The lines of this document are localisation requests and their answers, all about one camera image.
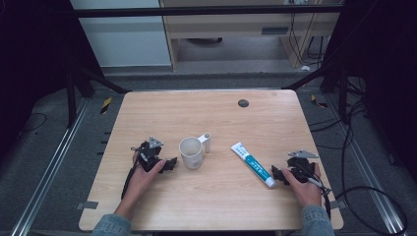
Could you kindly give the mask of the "person's right hand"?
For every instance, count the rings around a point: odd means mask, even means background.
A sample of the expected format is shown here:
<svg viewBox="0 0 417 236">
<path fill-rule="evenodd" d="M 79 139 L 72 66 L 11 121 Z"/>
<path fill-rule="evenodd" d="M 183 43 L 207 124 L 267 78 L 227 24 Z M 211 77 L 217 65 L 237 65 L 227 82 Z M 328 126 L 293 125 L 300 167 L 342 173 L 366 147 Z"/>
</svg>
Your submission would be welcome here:
<svg viewBox="0 0 417 236">
<path fill-rule="evenodd" d="M 321 189 L 313 183 L 301 183 L 288 169 L 282 169 L 285 179 L 289 182 L 290 187 L 301 207 L 318 206 L 323 203 Z"/>
</svg>

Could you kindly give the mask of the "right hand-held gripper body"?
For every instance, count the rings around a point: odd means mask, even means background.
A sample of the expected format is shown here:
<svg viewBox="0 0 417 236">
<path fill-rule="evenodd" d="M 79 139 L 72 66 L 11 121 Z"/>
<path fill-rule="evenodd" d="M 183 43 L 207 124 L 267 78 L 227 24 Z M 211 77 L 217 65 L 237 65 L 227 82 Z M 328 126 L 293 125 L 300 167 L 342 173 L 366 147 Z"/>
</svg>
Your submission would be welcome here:
<svg viewBox="0 0 417 236">
<path fill-rule="evenodd" d="M 320 177 L 316 174 L 315 163 L 309 162 L 310 158 L 318 158 L 316 154 L 301 149 L 291 151 L 288 155 L 290 158 L 287 160 L 287 165 L 290 172 L 300 183 L 321 183 Z"/>
</svg>

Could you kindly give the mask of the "light wooden desk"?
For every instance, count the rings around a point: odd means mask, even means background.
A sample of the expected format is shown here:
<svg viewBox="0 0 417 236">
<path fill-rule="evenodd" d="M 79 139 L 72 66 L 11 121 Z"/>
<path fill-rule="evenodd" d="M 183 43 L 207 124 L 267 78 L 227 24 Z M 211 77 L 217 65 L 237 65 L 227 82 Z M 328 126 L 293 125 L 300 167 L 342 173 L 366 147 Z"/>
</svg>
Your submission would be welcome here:
<svg viewBox="0 0 417 236">
<path fill-rule="evenodd" d="M 332 5 L 342 0 L 158 0 L 163 8 L 259 5 Z M 290 65 L 302 64 L 302 56 L 313 37 L 330 36 L 339 18 L 337 13 L 246 14 L 166 16 L 163 18 L 171 52 L 178 55 L 178 41 L 186 38 L 234 36 L 277 36 Z"/>
</svg>

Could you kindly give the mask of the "white and teal toothpaste tube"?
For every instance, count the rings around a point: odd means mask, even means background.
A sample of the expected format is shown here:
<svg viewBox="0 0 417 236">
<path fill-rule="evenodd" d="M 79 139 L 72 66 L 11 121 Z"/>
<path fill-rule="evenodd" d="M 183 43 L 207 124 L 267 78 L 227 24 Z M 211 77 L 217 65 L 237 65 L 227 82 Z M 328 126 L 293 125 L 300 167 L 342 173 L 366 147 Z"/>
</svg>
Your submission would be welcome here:
<svg viewBox="0 0 417 236">
<path fill-rule="evenodd" d="M 274 179 L 266 171 L 266 169 L 246 150 L 241 142 L 238 142 L 230 147 L 230 149 L 241 158 L 251 171 L 268 187 L 275 186 Z"/>
</svg>

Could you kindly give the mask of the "white cabinet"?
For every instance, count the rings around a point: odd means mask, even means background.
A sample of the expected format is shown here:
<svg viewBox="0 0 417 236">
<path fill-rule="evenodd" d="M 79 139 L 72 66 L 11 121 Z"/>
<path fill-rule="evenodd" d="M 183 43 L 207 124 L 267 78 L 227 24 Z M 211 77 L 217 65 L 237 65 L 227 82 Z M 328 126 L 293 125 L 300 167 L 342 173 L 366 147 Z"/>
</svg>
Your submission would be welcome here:
<svg viewBox="0 0 417 236">
<path fill-rule="evenodd" d="M 75 10 L 159 8 L 158 0 L 70 0 Z M 80 18 L 102 68 L 170 66 L 162 17 Z"/>
</svg>

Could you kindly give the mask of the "person's left hand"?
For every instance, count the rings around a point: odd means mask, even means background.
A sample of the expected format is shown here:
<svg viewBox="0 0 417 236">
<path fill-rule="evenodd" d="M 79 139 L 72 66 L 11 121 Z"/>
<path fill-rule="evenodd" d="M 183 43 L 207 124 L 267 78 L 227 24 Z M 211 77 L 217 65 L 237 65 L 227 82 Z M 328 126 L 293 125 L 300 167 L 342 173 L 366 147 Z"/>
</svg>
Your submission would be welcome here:
<svg viewBox="0 0 417 236">
<path fill-rule="evenodd" d="M 132 210 L 145 194 L 164 164 L 165 160 L 159 160 L 150 171 L 145 171 L 141 165 L 138 165 L 129 181 L 127 191 L 120 206 L 126 210 Z"/>
</svg>

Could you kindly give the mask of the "white cup with handle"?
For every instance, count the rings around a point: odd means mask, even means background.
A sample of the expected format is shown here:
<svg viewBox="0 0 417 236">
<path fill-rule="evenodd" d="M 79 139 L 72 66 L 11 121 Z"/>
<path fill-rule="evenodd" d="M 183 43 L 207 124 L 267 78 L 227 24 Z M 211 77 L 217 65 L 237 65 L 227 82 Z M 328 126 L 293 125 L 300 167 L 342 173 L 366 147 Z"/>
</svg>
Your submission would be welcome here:
<svg viewBox="0 0 417 236">
<path fill-rule="evenodd" d="M 183 139 L 179 144 L 179 151 L 187 168 L 199 168 L 203 164 L 204 154 L 210 152 L 210 133 L 205 133 L 198 138 Z"/>
</svg>

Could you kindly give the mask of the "aluminium floor rail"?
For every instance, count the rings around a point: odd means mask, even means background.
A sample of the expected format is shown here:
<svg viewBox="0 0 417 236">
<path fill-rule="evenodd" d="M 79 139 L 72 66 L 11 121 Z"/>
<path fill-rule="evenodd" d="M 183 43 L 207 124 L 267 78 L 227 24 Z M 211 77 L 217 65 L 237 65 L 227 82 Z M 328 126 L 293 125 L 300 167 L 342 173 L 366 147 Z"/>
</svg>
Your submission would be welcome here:
<svg viewBox="0 0 417 236">
<path fill-rule="evenodd" d="M 29 203 L 27 204 L 24 212 L 11 231 L 11 236 L 28 235 L 30 228 L 40 210 L 40 207 L 42 206 L 55 179 L 55 176 L 57 175 L 60 166 L 67 155 L 73 139 L 76 136 L 80 125 L 82 124 L 88 105 L 89 98 L 82 98 L 80 101 L 80 106 L 77 108 L 76 118 L 73 124 L 66 129 L 57 149 L 52 155 L 51 160 L 49 161 L 40 181 L 36 186 L 35 191 L 32 194 Z"/>
<path fill-rule="evenodd" d="M 350 156 L 355 161 L 359 173 L 366 184 L 367 191 L 370 192 L 370 196 L 387 228 L 388 233 L 391 235 L 397 233 L 400 236 L 408 236 L 406 232 L 407 223 L 401 219 L 400 214 L 395 209 L 394 203 L 388 198 L 388 196 L 384 195 L 384 188 L 370 164 L 367 162 L 363 151 L 358 145 L 358 142 L 355 140 L 351 126 L 346 125 L 343 122 L 339 123 L 338 126 L 345 135 L 345 146 L 342 154 L 345 154 L 345 151 L 348 150 Z"/>
</svg>

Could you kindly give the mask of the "yellow and black tape strip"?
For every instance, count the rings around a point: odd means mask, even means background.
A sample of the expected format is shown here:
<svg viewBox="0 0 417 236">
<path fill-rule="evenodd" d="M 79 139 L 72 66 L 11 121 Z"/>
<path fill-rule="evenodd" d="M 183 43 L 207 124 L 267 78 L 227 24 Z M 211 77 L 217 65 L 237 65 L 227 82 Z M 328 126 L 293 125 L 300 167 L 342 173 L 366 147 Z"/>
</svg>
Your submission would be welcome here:
<svg viewBox="0 0 417 236">
<path fill-rule="evenodd" d="M 318 107 L 328 108 L 328 104 L 324 101 L 324 99 L 321 96 L 315 96 L 314 94 L 312 94 L 311 101 Z"/>
<path fill-rule="evenodd" d="M 106 113 L 111 101 L 112 101 L 112 97 L 106 97 L 104 99 L 103 104 L 102 104 L 101 109 L 100 109 L 100 114 Z"/>
</svg>

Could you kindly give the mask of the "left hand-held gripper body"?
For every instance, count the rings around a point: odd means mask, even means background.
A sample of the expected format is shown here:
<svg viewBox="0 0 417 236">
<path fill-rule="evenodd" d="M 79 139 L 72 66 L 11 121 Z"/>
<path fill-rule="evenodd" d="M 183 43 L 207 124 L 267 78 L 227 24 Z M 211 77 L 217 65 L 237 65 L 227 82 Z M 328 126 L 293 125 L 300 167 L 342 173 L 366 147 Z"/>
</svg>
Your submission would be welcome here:
<svg viewBox="0 0 417 236">
<path fill-rule="evenodd" d="M 139 147 L 132 147 L 135 152 L 134 167 L 142 166 L 146 172 L 149 172 L 159 162 L 159 153 L 163 142 L 154 137 L 149 137 L 147 141 L 141 143 Z"/>
</svg>

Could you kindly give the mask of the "black horizontal frame bar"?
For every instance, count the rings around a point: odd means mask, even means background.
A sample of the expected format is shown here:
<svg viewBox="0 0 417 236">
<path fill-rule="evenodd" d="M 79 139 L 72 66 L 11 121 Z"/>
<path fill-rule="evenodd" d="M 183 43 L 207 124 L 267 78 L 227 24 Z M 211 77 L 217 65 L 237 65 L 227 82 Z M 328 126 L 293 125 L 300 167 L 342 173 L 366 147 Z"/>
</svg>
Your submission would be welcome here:
<svg viewBox="0 0 417 236">
<path fill-rule="evenodd" d="M 295 13 L 338 13 L 344 6 L 335 5 L 259 5 L 259 6 L 205 6 L 134 9 L 87 9 L 73 10 L 77 18 L 109 17 L 156 17 L 156 16 L 205 16 L 245 14 L 295 14 Z"/>
</svg>

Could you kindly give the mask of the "black metal stand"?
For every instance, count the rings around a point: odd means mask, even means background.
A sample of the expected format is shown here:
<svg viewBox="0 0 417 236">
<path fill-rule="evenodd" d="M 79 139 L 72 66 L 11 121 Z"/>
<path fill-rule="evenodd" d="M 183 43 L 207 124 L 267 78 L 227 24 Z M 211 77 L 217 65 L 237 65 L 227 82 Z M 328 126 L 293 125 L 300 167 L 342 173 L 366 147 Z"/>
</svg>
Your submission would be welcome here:
<svg viewBox="0 0 417 236">
<path fill-rule="evenodd" d="M 71 128 L 77 118 L 77 104 L 76 104 L 76 90 L 78 90 L 82 97 L 93 97 L 95 90 L 92 87 L 90 80 L 98 82 L 99 84 L 111 89 L 117 93 L 125 94 L 129 92 L 128 89 L 121 88 L 103 76 L 92 72 L 91 70 L 82 67 L 75 59 L 69 59 L 66 63 L 66 90 L 67 90 L 67 104 L 68 104 L 68 128 Z"/>
</svg>

